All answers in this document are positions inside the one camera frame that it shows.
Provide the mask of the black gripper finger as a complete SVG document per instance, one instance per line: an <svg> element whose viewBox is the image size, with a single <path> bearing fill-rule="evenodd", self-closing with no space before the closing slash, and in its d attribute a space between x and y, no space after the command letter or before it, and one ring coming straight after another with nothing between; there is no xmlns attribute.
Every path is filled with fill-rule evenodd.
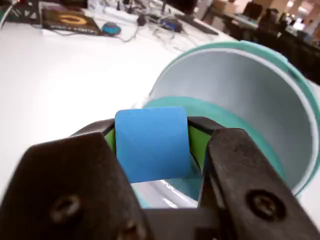
<svg viewBox="0 0 320 240"><path fill-rule="evenodd" d="M209 135L199 205L216 210L222 240L317 240L320 233L248 133L200 116Z"/></svg>
<svg viewBox="0 0 320 240"><path fill-rule="evenodd" d="M111 119L30 147L0 206L3 240L148 240L150 227L105 135Z"/></svg>

